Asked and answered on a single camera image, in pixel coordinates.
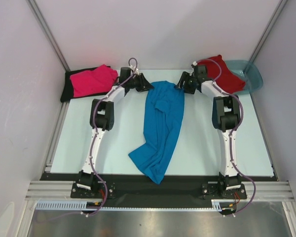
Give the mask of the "blue t shirt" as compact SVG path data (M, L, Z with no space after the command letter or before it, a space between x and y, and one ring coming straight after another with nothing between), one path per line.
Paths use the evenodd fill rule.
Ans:
M184 117L185 93L168 81L156 81L146 97L145 143L128 156L152 182L160 184L171 161Z

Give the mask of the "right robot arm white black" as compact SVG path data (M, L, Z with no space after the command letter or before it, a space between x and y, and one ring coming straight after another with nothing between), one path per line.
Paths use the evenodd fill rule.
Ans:
M243 107L239 98L223 90L208 76L205 65L194 63L192 73L183 72L176 89L194 94L197 90L213 102L212 124L220 139L221 170L218 183L211 188L205 184L202 188L204 198L213 195L215 198L232 199L241 190L241 175L237 167L236 132L242 123Z

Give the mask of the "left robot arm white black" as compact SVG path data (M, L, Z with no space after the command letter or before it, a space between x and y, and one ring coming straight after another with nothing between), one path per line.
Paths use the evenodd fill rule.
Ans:
M75 190L81 189L90 198L98 194L99 185L104 183L96 171L96 162L102 139L114 125L114 107L131 89L145 92L154 89L154 86L148 82L144 74L139 73L135 66L122 67L112 89L103 98L92 101L90 147L84 165L74 183Z

